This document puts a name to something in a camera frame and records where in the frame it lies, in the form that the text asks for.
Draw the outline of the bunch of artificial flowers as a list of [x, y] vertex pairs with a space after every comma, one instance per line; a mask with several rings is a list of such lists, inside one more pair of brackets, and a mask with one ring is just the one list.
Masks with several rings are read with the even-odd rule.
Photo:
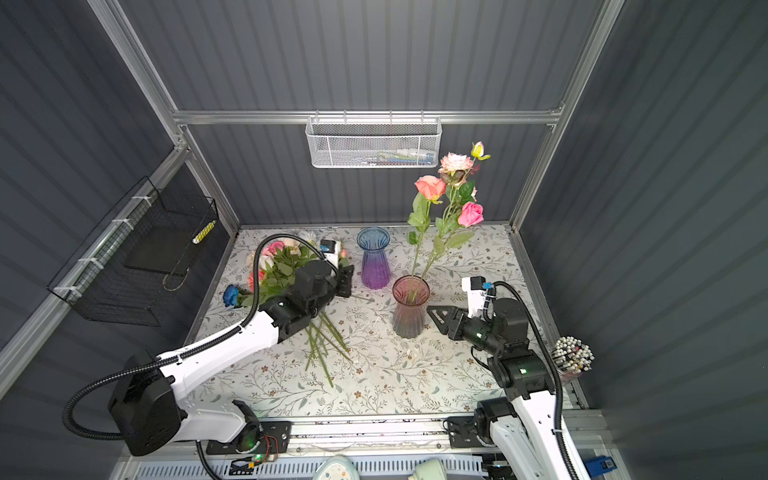
[[310, 347], [307, 363], [318, 362], [329, 382], [333, 379], [326, 363], [328, 349], [333, 348], [347, 358], [348, 347], [325, 312], [329, 303], [319, 312], [301, 311], [293, 303], [293, 283], [295, 270], [312, 260], [327, 261], [334, 270], [352, 265], [346, 259], [342, 243], [341, 247], [341, 258], [338, 265], [334, 265], [320, 251], [320, 240], [296, 235], [272, 235], [262, 242], [259, 251], [251, 254], [249, 286], [236, 285], [240, 289], [238, 308], [247, 308], [250, 318], [264, 313], [278, 329], [280, 342], [302, 331], [307, 332]]

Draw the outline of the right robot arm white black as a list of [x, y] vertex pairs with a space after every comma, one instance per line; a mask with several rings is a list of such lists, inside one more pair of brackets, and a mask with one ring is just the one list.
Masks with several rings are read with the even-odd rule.
[[560, 376], [530, 347], [541, 336], [519, 299], [499, 298], [475, 316], [455, 306], [429, 306], [439, 332], [488, 354], [486, 365], [503, 399], [478, 403], [476, 435], [496, 446], [515, 479], [587, 479], [589, 473], [563, 419]]

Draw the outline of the blue purple glass vase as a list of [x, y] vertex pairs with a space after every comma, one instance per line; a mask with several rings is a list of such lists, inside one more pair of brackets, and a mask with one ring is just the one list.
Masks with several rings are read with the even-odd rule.
[[391, 271], [386, 256], [389, 242], [389, 233], [381, 227], [364, 228], [357, 236], [357, 244], [363, 251], [362, 282], [372, 290], [389, 284]]

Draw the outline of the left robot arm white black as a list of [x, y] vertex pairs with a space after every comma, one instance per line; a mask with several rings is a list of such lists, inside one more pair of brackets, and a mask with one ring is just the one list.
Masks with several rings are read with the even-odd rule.
[[351, 294], [353, 266], [332, 269], [312, 260], [299, 268], [283, 293], [258, 307], [251, 321], [209, 336], [212, 347], [192, 346], [161, 355], [165, 366], [120, 379], [108, 403], [120, 437], [134, 456], [148, 455], [172, 442], [215, 441], [239, 453], [264, 445], [256, 414], [241, 400], [204, 406], [192, 392], [222, 371], [260, 350], [269, 349], [307, 328], [336, 297]]

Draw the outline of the markers in white basket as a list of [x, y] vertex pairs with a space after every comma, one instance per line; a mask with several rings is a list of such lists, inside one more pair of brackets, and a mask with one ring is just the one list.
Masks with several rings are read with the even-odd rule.
[[374, 166], [434, 166], [436, 153], [433, 150], [419, 148], [366, 151], [353, 156], [351, 161]]

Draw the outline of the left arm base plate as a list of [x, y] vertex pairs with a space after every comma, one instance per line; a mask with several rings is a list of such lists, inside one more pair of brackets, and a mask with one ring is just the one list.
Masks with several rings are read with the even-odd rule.
[[247, 424], [244, 431], [229, 443], [209, 441], [207, 455], [279, 455], [287, 451], [293, 424], [289, 421], [261, 422], [258, 427]]

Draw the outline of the bundle of white-tipped sticks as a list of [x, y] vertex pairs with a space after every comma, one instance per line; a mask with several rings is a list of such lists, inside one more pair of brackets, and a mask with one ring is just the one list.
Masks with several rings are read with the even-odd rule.
[[560, 337], [551, 348], [550, 355], [564, 382], [590, 371], [595, 359], [591, 348], [573, 336]]

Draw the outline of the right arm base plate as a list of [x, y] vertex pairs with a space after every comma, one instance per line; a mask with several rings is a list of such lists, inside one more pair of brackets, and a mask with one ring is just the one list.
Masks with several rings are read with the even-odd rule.
[[450, 416], [442, 421], [452, 448], [494, 447], [490, 425], [485, 417]]

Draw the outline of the salmon pink rose stem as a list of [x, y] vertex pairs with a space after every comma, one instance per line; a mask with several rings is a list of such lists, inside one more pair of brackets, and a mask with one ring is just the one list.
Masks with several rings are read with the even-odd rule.
[[431, 225], [431, 207], [442, 202], [446, 192], [446, 183], [439, 177], [425, 175], [415, 182], [417, 194], [412, 202], [412, 212], [408, 224], [413, 231], [408, 234], [408, 243], [415, 247], [415, 256], [410, 268], [410, 275], [416, 276], [416, 268], [421, 253], [425, 234]]

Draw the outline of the white vented rail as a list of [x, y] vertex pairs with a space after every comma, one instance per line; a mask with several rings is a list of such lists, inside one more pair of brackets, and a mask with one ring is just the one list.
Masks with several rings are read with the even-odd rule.
[[[449, 479], [487, 479], [483, 460], [474, 455], [433, 454], [406, 456], [352, 456], [351, 464], [362, 479], [404, 479], [429, 460], [442, 463]], [[222, 479], [310, 479], [325, 462], [323, 457], [288, 457], [253, 467], [233, 468], [233, 459], [210, 458], [211, 469]], [[139, 464], [135, 479], [207, 479], [197, 458], [146, 461]]]

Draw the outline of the hot pink rose stem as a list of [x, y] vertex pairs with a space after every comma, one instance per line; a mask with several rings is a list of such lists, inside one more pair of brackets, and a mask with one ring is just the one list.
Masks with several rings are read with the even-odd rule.
[[432, 240], [432, 251], [422, 270], [422, 278], [426, 278], [432, 266], [450, 249], [457, 249], [467, 243], [474, 235], [472, 228], [484, 221], [484, 208], [474, 201], [462, 205], [451, 204], [447, 211], [447, 214], [435, 220], [437, 233]]

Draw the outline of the blue device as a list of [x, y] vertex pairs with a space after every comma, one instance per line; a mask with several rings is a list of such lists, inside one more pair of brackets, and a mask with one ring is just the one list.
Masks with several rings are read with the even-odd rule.
[[617, 469], [614, 459], [610, 456], [600, 455], [584, 461], [586, 470], [592, 479], [605, 476]]

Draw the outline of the pink grey glass vase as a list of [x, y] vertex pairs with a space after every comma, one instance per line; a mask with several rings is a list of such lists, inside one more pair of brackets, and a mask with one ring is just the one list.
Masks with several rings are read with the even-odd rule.
[[426, 306], [431, 295], [428, 283], [419, 276], [405, 275], [394, 283], [392, 295], [396, 302], [394, 332], [406, 339], [418, 337], [426, 325]]

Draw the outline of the floral patterned table mat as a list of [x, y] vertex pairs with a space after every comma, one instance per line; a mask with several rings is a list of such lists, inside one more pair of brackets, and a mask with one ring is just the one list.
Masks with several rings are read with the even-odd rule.
[[[362, 416], [387, 414], [460, 413], [474, 410], [477, 401], [503, 396], [492, 375], [479, 366], [467, 342], [441, 335], [427, 316], [427, 325], [414, 339], [396, 335], [392, 321], [396, 302], [393, 282], [409, 272], [414, 248], [407, 244], [410, 230], [385, 226], [390, 235], [387, 258], [390, 284], [380, 290], [366, 288], [360, 278], [362, 250], [356, 237], [359, 226], [320, 226], [288, 229], [244, 229], [225, 250], [222, 273], [216, 274], [208, 295], [185, 343], [206, 337], [242, 320], [247, 309], [225, 307], [222, 295], [230, 284], [247, 286], [250, 254], [268, 235], [290, 231], [308, 239], [340, 239], [354, 262], [357, 278], [352, 297], [335, 300], [327, 315], [342, 334], [347, 360], [328, 349], [322, 366], [307, 363], [310, 347], [306, 331], [257, 352], [200, 385], [193, 400], [218, 405], [233, 399], [249, 402], [260, 417]], [[523, 297], [541, 326], [525, 284], [520, 264], [509, 239], [508, 227], [484, 224], [473, 239], [438, 260], [427, 275], [431, 290], [428, 305], [466, 307], [461, 278], [482, 275], [489, 281], [504, 280]]]

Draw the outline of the yellow green marker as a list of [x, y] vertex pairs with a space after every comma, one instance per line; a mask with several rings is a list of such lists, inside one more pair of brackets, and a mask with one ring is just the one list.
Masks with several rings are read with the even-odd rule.
[[215, 228], [217, 224], [216, 220], [212, 220], [209, 223], [207, 223], [204, 227], [202, 227], [192, 238], [192, 243], [194, 245], [199, 245], [206, 236]]

